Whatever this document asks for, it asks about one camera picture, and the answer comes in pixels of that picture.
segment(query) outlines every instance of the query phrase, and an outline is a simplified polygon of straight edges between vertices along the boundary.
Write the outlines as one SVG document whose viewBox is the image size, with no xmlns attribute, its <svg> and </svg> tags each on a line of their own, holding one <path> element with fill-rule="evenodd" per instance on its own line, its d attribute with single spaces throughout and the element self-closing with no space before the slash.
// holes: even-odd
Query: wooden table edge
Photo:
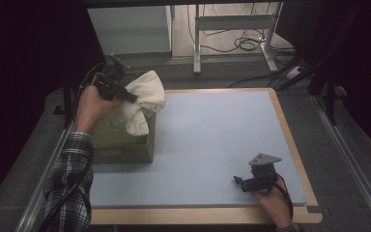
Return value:
<svg viewBox="0 0 371 232">
<path fill-rule="evenodd" d="M 182 89 L 165 90 L 166 94 L 176 93 L 235 93 L 267 91 L 293 156 L 295 167 L 303 185 L 307 204 L 294 207 L 295 223 L 319 223 L 322 213 L 309 213 L 309 207 L 319 207 L 315 193 L 306 175 L 297 145 L 288 127 L 282 107 L 272 88 L 239 89 Z M 266 224 L 272 223 L 259 206 L 224 208 L 164 208 L 164 209 L 92 209 L 91 224 Z"/>
</svg>

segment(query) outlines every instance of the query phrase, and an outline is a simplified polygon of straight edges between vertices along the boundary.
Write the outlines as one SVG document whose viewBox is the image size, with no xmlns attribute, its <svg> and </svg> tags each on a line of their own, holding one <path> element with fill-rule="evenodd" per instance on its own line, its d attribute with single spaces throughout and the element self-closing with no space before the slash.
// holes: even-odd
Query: gray carpet floor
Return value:
<svg viewBox="0 0 371 232">
<path fill-rule="evenodd" d="M 201 75 L 192 74 L 190 59 L 127 60 L 132 71 L 155 70 L 165 89 L 226 88 L 235 81 L 269 74 L 262 56 L 203 59 Z M 128 76 L 127 82 L 136 75 Z M 266 87 L 269 77 L 253 78 L 235 87 Z M 271 86 L 277 83 L 276 78 Z M 306 231 L 371 231 L 371 211 L 306 92 L 309 80 L 278 92 L 324 219 L 305 224 Z M 62 132 L 62 115 L 53 115 L 63 103 L 62 91 L 49 95 L 45 111 L 11 172 L 0 187 L 0 231 L 14 231 L 35 185 Z M 335 107 L 338 128 L 371 182 L 371 140 L 348 114 L 342 103 Z M 271 231 L 269 226 L 119 226 L 119 231 Z M 112 226 L 93 226 L 93 231 L 113 231 Z"/>
</svg>

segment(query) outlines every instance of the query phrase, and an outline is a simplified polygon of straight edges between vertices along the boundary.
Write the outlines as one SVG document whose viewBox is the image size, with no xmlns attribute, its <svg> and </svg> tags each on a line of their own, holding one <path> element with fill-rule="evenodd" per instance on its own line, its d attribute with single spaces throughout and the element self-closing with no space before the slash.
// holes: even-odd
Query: person's left hand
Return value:
<svg viewBox="0 0 371 232">
<path fill-rule="evenodd" d="M 123 101 L 105 101 L 101 98 L 97 87 L 87 86 L 79 100 L 73 130 L 91 133 L 95 123 L 105 118 L 113 108 L 122 104 Z"/>
</svg>

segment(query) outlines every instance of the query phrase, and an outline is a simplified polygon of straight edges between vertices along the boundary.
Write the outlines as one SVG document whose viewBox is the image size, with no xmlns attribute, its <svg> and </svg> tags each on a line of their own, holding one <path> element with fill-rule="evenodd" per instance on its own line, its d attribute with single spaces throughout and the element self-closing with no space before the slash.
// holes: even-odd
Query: green box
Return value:
<svg viewBox="0 0 371 232">
<path fill-rule="evenodd" d="M 146 117 L 146 120 L 149 134 L 142 136 L 129 135 L 126 124 L 116 127 L 108 119 L 97 122 L 92 135 L 94 164 L 153 162 L 156 114 Z"/>
</svg>

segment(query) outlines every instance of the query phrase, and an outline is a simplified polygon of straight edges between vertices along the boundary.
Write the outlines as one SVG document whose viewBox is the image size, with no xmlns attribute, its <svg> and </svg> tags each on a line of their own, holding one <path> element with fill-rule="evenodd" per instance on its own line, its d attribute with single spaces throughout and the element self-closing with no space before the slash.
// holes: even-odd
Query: white desk leg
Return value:
<svg viewBox="0 0 371 232">
<path fill-rule="evenodd" d="M 200 13 L 199 5 L 195 5 L 195 43 L 194 43 L 194 74 L 201 73 L 200 56 Z"/>
<path fill-rule="evenodd" d="M 273 61 L 272 56 L 271 56 L 270 43 L 271 43 L 271 40 L 272 40 L 273 32 L 275 31 L 276 22 L 277 22 L 278 17 L 279 17 L 279 12 L 281 11 L 281 6 L 282 6 L 282 3 L 279 2 L 278 6 L 276 8 L 276 11 L 272 14 L 271 25 L 270 25 L 270 28 L 268 30 L 268 34 L 265 38 L 265 42 L 261 43 L 261 50 L 264 54 L 265 60 L 267 61 L 267 64 L 268 64 L 268 67 L 270 68 L 271 73 L 277 73 L 278 72 L 278 68 L 276 67 L 276 64 Z"/>
</svg>

